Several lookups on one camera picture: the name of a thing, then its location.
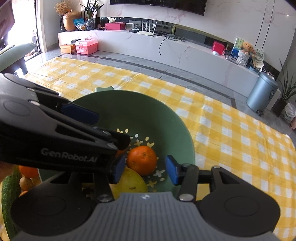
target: green cucumber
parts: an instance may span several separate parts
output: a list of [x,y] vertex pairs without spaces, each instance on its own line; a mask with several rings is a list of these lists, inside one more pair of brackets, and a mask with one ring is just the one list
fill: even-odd
[[22,175],[18,169],[18,166],[15,166],[13,173],[10,176],[7,176],[6,178],[4,178],[2,182],[2,198],[1,198],[2,214],[3,214],[5,228],[10,240],[12,240],[12,238],[16,236],[18,233],[12,221],[12,218],[10,216],[10,209],[14,200],[17,199],[21,193],[21,189],[20,189],[21,178],[22,178]]

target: gray trash can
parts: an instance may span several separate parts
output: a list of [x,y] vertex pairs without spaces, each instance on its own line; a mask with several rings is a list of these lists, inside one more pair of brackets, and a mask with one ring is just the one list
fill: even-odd
[[263,111],[271,101],[278,87],[277,82],[271,76],[266,73],[260,73],[255,86],[246,100],[248,107],[258,113],[259,116],[263,115]]

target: pink box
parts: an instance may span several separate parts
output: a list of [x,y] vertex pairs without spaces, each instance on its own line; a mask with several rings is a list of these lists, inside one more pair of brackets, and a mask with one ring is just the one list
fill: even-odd
[[105,24],[105,29],[107,30],[123,30],[125,28],[126,28],[126,25],[123,22],[114,22],[114,23]]
[[212,48],[213,51],[216,51],[218,54],[222,55],[224,49],[225,49],[225,46],[222,43],[214,41],[213,48]]
[[76,52],[81,54],[92,54],[98,51],[98,41],[94,38],[86,38],[75,43]]

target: red gift box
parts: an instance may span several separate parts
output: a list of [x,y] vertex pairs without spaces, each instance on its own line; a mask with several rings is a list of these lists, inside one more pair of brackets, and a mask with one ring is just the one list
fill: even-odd
[[225,49],[225,46],[222,43],[214,41],[213,48],[212,48],[213,51],[216,51],[218,54],[222,55],[224,49]]
[[125,28],[126,28],[126,25],[123,22],[114,22],[114,23],[105,24],[105,29],[107,30],[123,30]]

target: green bowl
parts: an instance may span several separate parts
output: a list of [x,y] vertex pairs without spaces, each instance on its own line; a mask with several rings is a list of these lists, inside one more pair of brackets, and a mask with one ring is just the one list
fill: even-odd
[[[165,157],[172,155],[177,162],[194,164],[195,151],[191,135],[180,117],[162,102],[132,91],[104,90],[83,96],[74,103],[99,113],[96,126],[117,130],[131,136],[130,148],[152,145],[158,159],[157,168],[143,177],[149,192],[172,191],[178,188],[165,171]],[[56,172],[39,170],[42,180]]]

